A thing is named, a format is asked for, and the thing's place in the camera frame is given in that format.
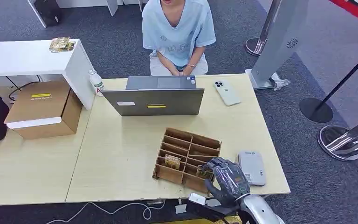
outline robotic hand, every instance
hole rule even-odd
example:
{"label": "robotic hand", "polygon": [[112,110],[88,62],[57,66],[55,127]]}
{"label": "robotic hand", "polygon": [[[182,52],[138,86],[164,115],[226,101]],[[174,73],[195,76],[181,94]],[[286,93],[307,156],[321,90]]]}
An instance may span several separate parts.
{"label": "robotic hand", "polygon": [[242,223],[284,224],[261,196],[250,194],[249,182],[236,163],[215,157],[203,169],[207,168],[213,171],[220,190],[206,179],[207,189],[222,206],[236,210]]}

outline person's hand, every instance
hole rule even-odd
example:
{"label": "person's hand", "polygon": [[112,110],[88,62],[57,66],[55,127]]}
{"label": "person's hand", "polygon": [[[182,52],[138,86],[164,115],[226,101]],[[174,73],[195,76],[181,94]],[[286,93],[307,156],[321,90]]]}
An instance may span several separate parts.
{"label": "person's hand", "polygon": [[191,72],[193,71],[193,67],[186,66],[185,69],[183,69],[183,76],[189,76]]}
{"label": "person's hand", "polygon": [[181,73],[182,73],[182,72],[179,72],[179,71],[176,69],[176,71],[174,71],[174,72],[172,73],[172,75],[174,75],[174,76],[182,76]]}

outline white cable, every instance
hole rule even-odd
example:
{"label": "white cable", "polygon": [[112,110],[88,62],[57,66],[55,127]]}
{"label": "white cable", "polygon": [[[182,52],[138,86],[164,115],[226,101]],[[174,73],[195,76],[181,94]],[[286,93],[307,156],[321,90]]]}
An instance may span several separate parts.
{"label": "white cable", "polygon": [[[116,210],[115,210],[114,212],[112,212],[112,213],[110,213],[110,212],[108,212],[107,210],[105,210],[105,209],[99,207],[99,206],[96,205],[94,202],[87,202],[74,216],[72,216],[72,217],[71,217],[70,219],[68,219],[67,221],[62,220],[62,219],[56,219],[56,220],[50,221],[50,222],[48,222],[48,223],[46,223],[46,224],[50,224],[50,223],[54,223],[54,222],[68,223],[68,222],[70,222],[72,219],[74,219],[77,215],[79,215],[80,212],[82,212],[83,209],[84,209],[88,204],[94,205],[95,207],[97,207],[97,208],[99,208],[100,210],[102,210],[102,211],[108,213],[109,215],[113,215],[113,214],[115,214],[116,212],[120,211],[121,209],[123,209],[123,208],[125,208],[125,207],[127,207],[127,206],[130,206],[130,205],[133,205],[133,204],[142,205],[142,206],[145,206],[145,207],[146,207],[145,210],[143,210],[143,218],[144,218],[145,220],[150,220],[150,219],[151,219],[151,210],[152,210],[152,209],[156,209],[156,210],[162,209],[162,208],[164,207],[164,205],[165,205],[165,200],[164,200],[164,202],[163,202],[163,206],[161,206],[160,208],[149,207],[149,206],[147,206],[147,205],[145,205],[145,204],[142,204],[142,203],[129,203],[129,204],[126,204],[126,205],[124,205],[124,206],[122,206],[122,207],[116,209]],[[149,216],[148,218],[145,216],[145,212],[146,212],[146,211],[149,211],[149,213],[150,213],[150,216]]]}

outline gray laptop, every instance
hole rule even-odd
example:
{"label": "gray laptop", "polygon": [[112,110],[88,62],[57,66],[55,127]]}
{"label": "gray laptop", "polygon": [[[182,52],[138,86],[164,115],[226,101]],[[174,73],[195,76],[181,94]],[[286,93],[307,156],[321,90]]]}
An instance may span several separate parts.
{"label": "gray laptop", "polygon": [[204,95],[194,76],[132,76],[125,90],[101,92],[122,116],[196,115]]}

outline wooden divider box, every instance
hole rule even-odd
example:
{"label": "wooden divider box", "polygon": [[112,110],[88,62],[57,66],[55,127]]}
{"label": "wooden divider box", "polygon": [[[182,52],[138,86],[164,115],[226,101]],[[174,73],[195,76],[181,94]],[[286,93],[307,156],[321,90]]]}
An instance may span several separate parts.
{"label": "wooden divider box", "polygon": [[[154,179],[164,179],[207,193],[201,177],[196,176],[199,165],[205,165],[220,154],[221,142],[197,134],[167,128],[158,151]],[[179,170],[165,165],[165,155],[180,158]]]}

